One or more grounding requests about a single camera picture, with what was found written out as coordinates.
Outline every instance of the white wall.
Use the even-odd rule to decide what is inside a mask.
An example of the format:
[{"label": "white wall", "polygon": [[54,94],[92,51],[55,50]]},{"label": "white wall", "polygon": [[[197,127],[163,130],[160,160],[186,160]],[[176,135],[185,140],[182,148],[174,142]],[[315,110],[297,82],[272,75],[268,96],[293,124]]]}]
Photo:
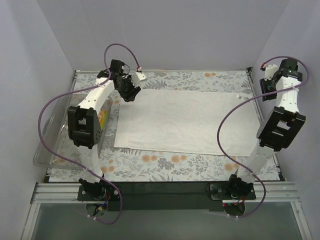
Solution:
[{"label": "white wall", "polygon": [[33,165],[38,114],[74,73],[36,0],[0,2],[0,239],[17,240],[46,172]]},{"label": "white wall", "polygon": [[234,70],[254,65],[289,0],[37,1],[73,69],[103,69],[119,42],[145,69]]},{"label": "white wall", "polygon": [[[253,68],[256,93],[261,93],[259,70],[267,59],[289,55],[310,68],[310,82],[298,95],[300,113],[306,123],[288,149],[278,154],[280,168],[289,181],[295,181],[302,208],[313,239],[320,239],[320,0],[290,0]],[[260,102],[266,116],[274,101]]]}]

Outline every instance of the transparent container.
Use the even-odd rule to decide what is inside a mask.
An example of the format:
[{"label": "transparent container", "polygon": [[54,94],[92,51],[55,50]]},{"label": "transparent container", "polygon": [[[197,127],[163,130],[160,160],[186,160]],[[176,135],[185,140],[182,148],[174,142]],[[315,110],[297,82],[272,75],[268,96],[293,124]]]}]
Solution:
[{"label": "transparent container", "polygon": [[[77,162],[81,162],[81,159],[78,147],[75,146],[74,142],[69,138],[67,111],[69,106],[77,106],[83,99],[85,99],[86,96],[87,94],[72,94],[61,97],[57,101],[52,115],[46,122],[42,131],[43,139],[50,148],[52,148],[56,153]],[[102,137],[98,143],[99,155],[105,140],[106,130],[108,128],[111,106],[112,98],[108,97],[100,111],[100,113],[103,111],[103,113],[106,114],[106,119],[102,130]],[[36,166],[45,168],[83,170],[78,165],[51,154],[41,142],[39,143],[33,157],[33,163]]]}]

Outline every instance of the black mount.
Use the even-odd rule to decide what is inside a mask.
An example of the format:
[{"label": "black mount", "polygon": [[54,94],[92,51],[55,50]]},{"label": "black mount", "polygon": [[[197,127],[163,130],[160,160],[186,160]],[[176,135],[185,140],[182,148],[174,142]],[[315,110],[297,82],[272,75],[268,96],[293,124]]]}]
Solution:
[{"label": "black mount", "polygon": [[[272,148],[279,152],[289,147],[302,126],[306,117],[300,113],[286,111],[283,107],[275,106],[269,116],[262,122],[256,137],[260,139],[260,146]],[[286,128],[278,124],[285,123]]]},{"label": "black mount", "polygon": [[253,183],[244,182],[235,174],[231,174],[227,182],[212,182],[209,189],[212,200],[256,199]]},{"label": "black mount", "polygon": [[98,144],[102,130],[96,110],[70,106],[67,118],[69,138],[73,140],[74,145],[92,149],[95,144]]},{"label": "black mount", "polygon": [[106,196],[110,197],[110,202],[119,201],[119,193],[109,184],[102,181],[91,183],[82,178],[79,179],[79,183],[81,184],[77,197],[79,201],[105,201]]}]

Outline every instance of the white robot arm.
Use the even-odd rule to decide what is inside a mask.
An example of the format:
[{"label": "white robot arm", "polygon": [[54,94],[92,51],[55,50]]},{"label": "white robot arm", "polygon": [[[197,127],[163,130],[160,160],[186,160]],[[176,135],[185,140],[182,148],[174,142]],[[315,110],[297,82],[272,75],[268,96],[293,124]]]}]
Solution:
[{"label": "white robot arm", "polygon": [[[279,68],[274,64],[266,66],[264,79],[260,80],[262,93],[292,88],[300,84],[302,74],[298,72],[297,64],[296,60],[288,58],[281,62]],[[258,174],[270,157],[282,148],[287,148],[305,123],[306,117],[300,114],[297,105],[298,92],[299,89],[293,88],[263,98],[263,101],[276,98],[276,103],[260,125],[256,135],[257,144],[244,163],[253,173]],[[246,196],[250,190],[249,186],[254,182],[253,174],[240,166],[236,174],[232,174],[229,179],[230,192],[234,196]]]},{"label": "white robot arm", "polygon": [[[134,72],[132,75],[124,73],[123,67],[123,62],[112,60],[110,80],[101,85],[108,78],[108,72],[101,71],[95,81],[95,85],[99,87],[91,90],[82,102],[76,107],[71,106],[67,112],[69,137],[78,147],[82,164],[100,177],[103,173],[98,157],[98,143],[102,136],[102,129],[98,114],[114,90],[117,90],[126,102],[134,101],[141,90],[140,81],[147,79],[141,71]],[[98,183],[100,179],[92,176],[88,181]]]}]

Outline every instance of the table surface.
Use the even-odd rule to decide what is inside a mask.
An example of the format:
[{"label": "table surface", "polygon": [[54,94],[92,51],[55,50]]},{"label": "table surface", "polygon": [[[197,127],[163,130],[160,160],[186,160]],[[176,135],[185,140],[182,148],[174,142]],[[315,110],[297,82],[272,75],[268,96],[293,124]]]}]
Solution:
[{"label": "table surface", "polygon": [[[97,74],[80,73],[74,89],[92,86]],[[142,89],[252,94],[245,71],[155,71],[146,72],[146,75],[147,80],[141,83]],[[114,148],[121,98],[117,91],[112,92],[110,97],[113,103],[100,153],[101,169],[107,180],[113,182],[226,181],[238,168],[237,164],[224,155]],[[255,103],[254,105],[259,118],[257,106]],[[247,157],[236,157],[236,160],[241,163],[246,159]],[[48,169],[48,175],[49,182],[77,182],[87,173],[52,168]],[[272,158],[267,161],[258,176],[264,181],[280,180]]]}]

